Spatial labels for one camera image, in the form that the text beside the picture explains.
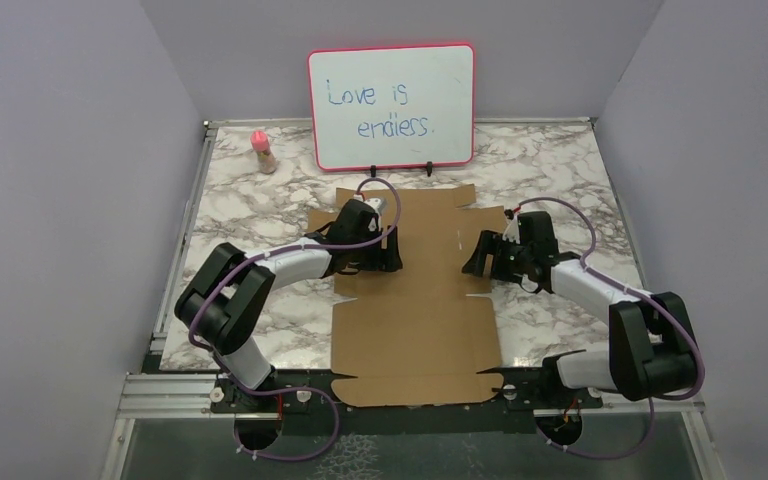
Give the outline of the brown cardboard box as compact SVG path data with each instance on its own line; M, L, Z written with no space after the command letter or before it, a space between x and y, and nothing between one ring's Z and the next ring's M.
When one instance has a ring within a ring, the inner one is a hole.
M346 299L332 309L334 395L352 407L493 398L504 379L492 285L461 268L482 230L503 230L502 207L477 207L472 184L365 195L387 200L403 268L335 276Z

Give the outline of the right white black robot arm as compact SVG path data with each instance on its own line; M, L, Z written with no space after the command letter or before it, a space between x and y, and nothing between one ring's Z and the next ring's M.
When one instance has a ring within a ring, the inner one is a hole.
M545 211L513 213L515 234L484 230L462 271L520 284L529 280L576 303L608 327L604 350L547 357L537 380L539 398L560 407L577 390L597 389L630 401L682 400L703 379L698 347L683 300L672 292L632 289L563 252Z

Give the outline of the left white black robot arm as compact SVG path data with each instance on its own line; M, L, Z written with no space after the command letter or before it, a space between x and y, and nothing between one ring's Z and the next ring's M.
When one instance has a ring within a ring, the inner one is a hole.
M386 201L352 198L335 220L271 251L246 253L225 242L213 249L180 294L174 315L194 344L238 381L236 396L258 411L273 401L273 367L253 332L269 295L297 282L401 269L398 229L386 226Z

